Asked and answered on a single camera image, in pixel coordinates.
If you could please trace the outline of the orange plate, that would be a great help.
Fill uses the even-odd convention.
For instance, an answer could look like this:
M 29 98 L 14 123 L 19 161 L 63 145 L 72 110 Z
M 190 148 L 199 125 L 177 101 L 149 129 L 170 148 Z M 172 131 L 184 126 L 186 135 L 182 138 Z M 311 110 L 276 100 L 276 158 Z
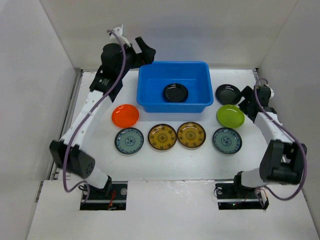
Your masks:
M 113 110 L 111 120 L 114 125 L 124 129 L 134 126 L 139 117 L 140 113 L 134 105 L 122 104 Z

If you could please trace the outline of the lime green plate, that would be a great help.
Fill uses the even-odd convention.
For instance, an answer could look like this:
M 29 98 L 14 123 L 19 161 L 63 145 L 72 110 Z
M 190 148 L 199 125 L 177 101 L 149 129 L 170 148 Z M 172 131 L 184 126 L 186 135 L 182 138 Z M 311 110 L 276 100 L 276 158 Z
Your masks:
M 227 128 L 239 128 L 245 122 L 244 113 L 235 105 L 226 104 L 221 106 L 216 113 L 217 120 Z

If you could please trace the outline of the black plate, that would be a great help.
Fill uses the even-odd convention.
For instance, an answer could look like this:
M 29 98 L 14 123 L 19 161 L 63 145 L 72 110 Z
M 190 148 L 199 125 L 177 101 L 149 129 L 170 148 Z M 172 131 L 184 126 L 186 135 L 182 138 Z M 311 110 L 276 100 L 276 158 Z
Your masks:
M 182 103 L 189 97 L 188 89 L 180 83 L 172 83 L 163 89 L 163 98 L 170 103 Z
M 222 84 L 215 91 L 216 100 L 222 105 L 236 105 L 241 100 L 241 91 L 232 84 Z

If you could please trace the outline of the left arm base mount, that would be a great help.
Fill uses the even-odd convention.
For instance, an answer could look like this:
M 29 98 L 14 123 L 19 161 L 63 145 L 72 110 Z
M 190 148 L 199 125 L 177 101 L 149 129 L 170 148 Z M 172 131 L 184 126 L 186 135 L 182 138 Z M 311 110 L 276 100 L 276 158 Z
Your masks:
M 87 201 L 87 187 L 79 186 L 84 190 L 81 196 L 81 211 L 125 211 L 127 207 L 128 182 L 113 181 L 110 192 L 105 195 L 97 188 L 90 186 Z

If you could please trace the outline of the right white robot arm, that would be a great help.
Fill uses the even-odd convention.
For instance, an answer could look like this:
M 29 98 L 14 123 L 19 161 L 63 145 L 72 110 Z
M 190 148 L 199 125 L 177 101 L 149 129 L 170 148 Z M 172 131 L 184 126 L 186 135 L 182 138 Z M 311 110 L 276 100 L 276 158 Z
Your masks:
M 300 143 L 278 119 L 269 106 L 272 90 L 266 85 L 246 86 L 235 98 L 239 109 L 260 129 L 268 146 L 260 165 L 250 171 L 240 171 L 233 179 L 232 193 L 239 198 L 269 185 L 297 185 L 290 200 L 302 189 L 307 177 L 307 147 Z

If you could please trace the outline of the yellow patterned plate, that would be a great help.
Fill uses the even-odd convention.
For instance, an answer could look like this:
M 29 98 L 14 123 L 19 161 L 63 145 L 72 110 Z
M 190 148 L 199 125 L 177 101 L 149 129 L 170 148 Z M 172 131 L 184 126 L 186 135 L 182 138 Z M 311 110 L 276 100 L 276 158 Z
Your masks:
M 184 147 L 189 149 L 199 148 L 206 141 L 205 129 L 196 122 L 185 122 L 177 130 L 177 139 Z
M 157 124 L 149 130 L 147 140 L 155 150 L 167 151 L 176 144 L 177 132 L 168 124 Z

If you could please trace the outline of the blue floral plate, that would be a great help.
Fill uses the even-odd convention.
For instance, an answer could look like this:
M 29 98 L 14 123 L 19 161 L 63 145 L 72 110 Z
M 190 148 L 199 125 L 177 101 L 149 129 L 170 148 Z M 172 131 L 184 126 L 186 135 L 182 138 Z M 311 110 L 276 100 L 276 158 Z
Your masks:
M 228 127 L 217 129 L 212 136 L 214 147 L 226 155 L 234 155 L 240 151 L 243 145 L 240 134 Z
M 114 139 L 116 149 L 125 155 L 132 155 L 138 152 L 144 144 L 143 133 L 134 127 L 120 130 Z

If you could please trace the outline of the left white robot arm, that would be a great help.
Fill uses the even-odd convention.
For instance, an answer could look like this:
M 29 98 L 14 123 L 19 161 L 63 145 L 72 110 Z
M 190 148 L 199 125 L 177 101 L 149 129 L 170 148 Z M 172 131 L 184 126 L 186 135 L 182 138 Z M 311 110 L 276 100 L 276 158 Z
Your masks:
M 101 117 L 122 89 L 125 75 L 154 61 L 156 50 L 140 36 L 135 41 L 141 50 L 139 53 L 123 37 L 103 47 L 101 65 L 80 113 L 60 140 L 53 140 L 49 145 L 53 160 L 61 169 L 62 184 L 67 193 L 80 188 L 88 194 L 94 191 L 102 198 L 112 194 L 111 177 L 97 167 L 85 148 Z

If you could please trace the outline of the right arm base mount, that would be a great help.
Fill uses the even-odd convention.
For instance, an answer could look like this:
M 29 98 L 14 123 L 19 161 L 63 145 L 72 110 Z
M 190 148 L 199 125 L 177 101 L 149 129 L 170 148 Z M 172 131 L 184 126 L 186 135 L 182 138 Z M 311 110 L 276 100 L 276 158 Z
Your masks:
M 269 205 L 269 198 L 264 189 L 255 188 L 236 191 L 233 180 L 215 181 L 213 194 L 219 210 L 262 210 Z

